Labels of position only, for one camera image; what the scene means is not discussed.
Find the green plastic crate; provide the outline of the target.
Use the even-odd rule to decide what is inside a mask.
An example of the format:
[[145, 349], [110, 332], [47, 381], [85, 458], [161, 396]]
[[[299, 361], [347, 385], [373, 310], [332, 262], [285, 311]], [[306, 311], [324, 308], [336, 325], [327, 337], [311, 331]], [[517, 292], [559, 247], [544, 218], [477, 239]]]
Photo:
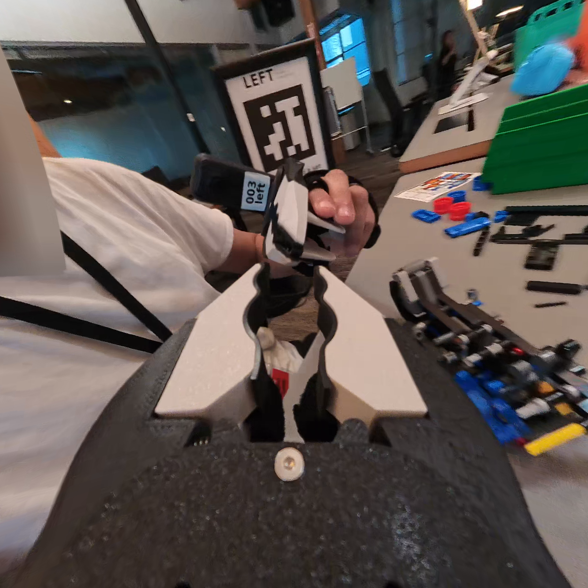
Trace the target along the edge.
[[574, 37], [582, 21], [585, 1], [556, 1], [535, 10], [515, 31], [513, 69], [517, 71], [535, 49]]

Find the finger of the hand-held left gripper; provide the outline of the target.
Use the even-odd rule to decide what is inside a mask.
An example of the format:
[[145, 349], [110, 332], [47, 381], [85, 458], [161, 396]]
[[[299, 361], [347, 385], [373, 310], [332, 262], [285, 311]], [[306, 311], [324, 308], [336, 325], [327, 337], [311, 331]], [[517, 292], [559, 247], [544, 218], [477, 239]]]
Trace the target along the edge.
[[295, 267], [302, 263], [305, 230], [290, 234], [285, 229], [263, 230], [263, 253], [269, 261]]
[[308, 189], [297, 181], [282, 181], [275, 196], [275, 229], [307, 231]]

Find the light blue bag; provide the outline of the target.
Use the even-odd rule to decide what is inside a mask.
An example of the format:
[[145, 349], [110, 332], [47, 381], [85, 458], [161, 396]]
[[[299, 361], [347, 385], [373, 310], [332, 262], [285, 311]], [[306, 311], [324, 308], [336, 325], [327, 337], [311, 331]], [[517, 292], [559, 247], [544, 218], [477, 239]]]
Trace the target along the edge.
[[516, 71], [511, 92], [532, 98], [554, 92], [575, 64], [575, 53], [563, 42], [533, 50]]

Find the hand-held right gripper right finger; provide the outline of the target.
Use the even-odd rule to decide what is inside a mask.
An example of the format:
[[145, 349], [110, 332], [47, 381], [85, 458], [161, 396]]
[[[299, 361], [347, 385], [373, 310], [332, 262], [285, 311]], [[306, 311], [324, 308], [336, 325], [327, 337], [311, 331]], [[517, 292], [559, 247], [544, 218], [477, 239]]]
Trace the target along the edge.
[[315, 269], [318, 326], [324, 337], [318, 391], [339, 422], [420, 418], [428, 408], [383, 315], [327, 268]]

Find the background work table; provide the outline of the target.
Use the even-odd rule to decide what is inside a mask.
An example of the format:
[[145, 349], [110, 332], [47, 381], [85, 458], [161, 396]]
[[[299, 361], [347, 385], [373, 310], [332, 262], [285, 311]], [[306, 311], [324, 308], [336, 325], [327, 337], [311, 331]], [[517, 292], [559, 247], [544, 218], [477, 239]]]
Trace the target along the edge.
[[484, 157], [504, 110], [518, 102], [518, 95], [511, 91], [513, 78], [503, 77], [484, 88], [488, 98], [472, 107], [441, 115], [449, 99], [436, 102], [400, 158], [400, 171], [415, 173]]

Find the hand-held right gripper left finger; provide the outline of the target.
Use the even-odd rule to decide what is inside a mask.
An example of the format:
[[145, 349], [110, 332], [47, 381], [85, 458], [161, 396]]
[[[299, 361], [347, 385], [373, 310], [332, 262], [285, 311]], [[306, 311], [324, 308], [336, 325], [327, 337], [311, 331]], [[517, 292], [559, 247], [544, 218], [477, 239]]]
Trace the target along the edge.
[[197, 315], [155, 415], [241, 424], [262, 408], [271, 393], [257, 332], [269, 270], [255, 264]]

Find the person's left hand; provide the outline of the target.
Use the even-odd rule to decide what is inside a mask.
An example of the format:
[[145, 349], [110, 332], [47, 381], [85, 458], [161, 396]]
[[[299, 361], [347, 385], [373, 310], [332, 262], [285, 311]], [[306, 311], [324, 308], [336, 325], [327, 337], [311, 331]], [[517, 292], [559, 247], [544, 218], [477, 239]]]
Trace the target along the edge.
[[368, 190], [340, 169], [309, 174], [309, 203], [313, 213], [345, 229], [334, 238], [330, 250], [338, 257], [353, 258], [379, 237], [377, 207]]

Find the white desk stand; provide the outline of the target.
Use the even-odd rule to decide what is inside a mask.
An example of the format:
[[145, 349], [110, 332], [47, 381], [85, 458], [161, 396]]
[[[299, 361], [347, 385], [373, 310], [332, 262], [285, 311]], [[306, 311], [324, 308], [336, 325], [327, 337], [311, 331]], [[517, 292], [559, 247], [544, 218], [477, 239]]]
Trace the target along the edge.
[[488, 99], [488, 94], [481, 92], [481, 90], [495, 83], [499, 78], [495, 73], [486, 71], [488, 67], [494, 67], [494, 61], [498, 54], [497, 49], [490, 49], [472, 65], [457, 90], [449, 98], [447, 105], [438, 110], [440, 116], [471, 107]]

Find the framed left marker sign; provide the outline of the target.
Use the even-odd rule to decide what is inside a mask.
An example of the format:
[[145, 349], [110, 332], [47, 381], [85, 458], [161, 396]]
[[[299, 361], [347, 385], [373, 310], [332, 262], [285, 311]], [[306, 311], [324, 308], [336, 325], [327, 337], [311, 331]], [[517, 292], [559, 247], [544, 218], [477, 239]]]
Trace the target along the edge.
[[312, 39], [211, 69], [242, 163], [274, 175], [288, 158], [305, 172], [335, 159]]

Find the black slanted pole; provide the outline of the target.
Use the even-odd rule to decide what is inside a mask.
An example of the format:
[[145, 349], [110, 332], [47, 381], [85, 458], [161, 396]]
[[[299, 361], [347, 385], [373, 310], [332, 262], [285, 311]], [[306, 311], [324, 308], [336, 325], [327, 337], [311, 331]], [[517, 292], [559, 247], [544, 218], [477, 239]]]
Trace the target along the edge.
[[199, 153], [210, 154], [210, 149], [205, 141], [197, 121], [194, 118], [194, 114], [178, 84], [178, 81], [174, 75], [172, 66], [167, 59], [165, 52], [163, 51], [160, 43], [156, 40], [155, 35], [152, 32], [150, 25], [138, 3], [138, 1], [124, 1], [130, 17], [133, 20], [138, 32], [140, 33], [145, 45], [150, 51], [152, 58], [155, 60], [158, 69], [160, 70], [165, 84], [170, 90], [173, 100], [179, 110], [182, 118], [183, 125], [187, 129], [191, 136], [193, 143]]

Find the scattered black lego beams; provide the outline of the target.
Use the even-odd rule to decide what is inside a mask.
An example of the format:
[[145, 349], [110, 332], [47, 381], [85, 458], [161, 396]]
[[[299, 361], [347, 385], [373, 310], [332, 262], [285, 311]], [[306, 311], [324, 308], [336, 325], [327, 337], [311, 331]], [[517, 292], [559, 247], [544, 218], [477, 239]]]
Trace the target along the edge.
[[[504, 210], [510, 215], [504, 223], [500, 223], [500, 228], [495, 233], [491, 233], [490, 227], [479, 232], [479, 237], [472, 251], [473, 257], [478, 258], [487, 243], [524, 245], [529, 247], [523, 264], [524, 269], [551, 271], [555, 267], [561, 247], [587, 246], [587, 227], [584, 227], [581, 232], [566, 233], [559, 239], [546, 239], [544, 235], [554, 229], [555, 224], [538, 223], [539, 218], [548, 213], [564, 217], [587, 216], [587, 207], [585, 206], [572, 206], [567, 212], [564, 212], [563, 206], [510, 207]], [[488, 217], [478, 212], [468, 215], [467, 219], [488, 217], [493, 223], [493, 216]]]

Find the green plastic bin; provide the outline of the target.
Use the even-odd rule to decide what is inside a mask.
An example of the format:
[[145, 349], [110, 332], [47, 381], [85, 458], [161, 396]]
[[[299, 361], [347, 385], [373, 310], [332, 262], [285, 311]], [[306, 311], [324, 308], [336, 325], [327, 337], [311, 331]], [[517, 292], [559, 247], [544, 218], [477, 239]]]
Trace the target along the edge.
[[481, 173], [493, 195], [587, 184], [587, 84], [504, 110]]

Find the black chest harness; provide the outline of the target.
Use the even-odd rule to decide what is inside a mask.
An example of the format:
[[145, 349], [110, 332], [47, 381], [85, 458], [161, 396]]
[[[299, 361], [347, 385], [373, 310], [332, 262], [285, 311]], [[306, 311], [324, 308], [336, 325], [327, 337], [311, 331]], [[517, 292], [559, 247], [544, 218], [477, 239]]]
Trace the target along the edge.
[[171, 330], [131, 294], [99, 261], [61, 231], [63, 251], [71, 261], [122, 305], [156, 339], [129, 334], [87, 320], [1, 297], [1, 318], [16, 320], [62, 334], [107, 343], [148, 354], [155, 353], [171, 336]]

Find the lego vehicle chassis model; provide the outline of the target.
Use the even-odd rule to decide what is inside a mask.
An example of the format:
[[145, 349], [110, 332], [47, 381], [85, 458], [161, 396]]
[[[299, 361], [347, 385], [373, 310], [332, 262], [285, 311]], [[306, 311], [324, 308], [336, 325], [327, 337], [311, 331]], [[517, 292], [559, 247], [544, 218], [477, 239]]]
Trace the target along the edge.
[[587, 437], [587, 375], [582, 346], [567, 339], [538, 348], [485, 312], [475, 290], [461, 303], [445, 293], [431, 258], [392, 275], [391, 298], [419, 341], [478, 409], [501, 445], [539, 456]]

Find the white rolling board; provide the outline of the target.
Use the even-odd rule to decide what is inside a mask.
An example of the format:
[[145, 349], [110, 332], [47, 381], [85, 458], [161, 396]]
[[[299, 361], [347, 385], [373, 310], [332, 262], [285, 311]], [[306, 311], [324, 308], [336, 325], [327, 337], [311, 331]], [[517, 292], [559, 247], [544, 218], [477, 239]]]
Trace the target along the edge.
[[[347, 136], [364, 131], [366, 138], [366, 153], [374, 155], [371, 143], [371, 132], [364, 101], [364, 91], [357, 77], [356, 59], [354, 56], [342, 60], [342, 62], [320, 71], [322, 88], [327, 92], [327, 99], [334, 118], [333, 139], [344, 139]], [[357, 126], [345, 132], [342, 125], [342, 116], [352, 109], [360, 107], [363, 116], [363, 125]]]

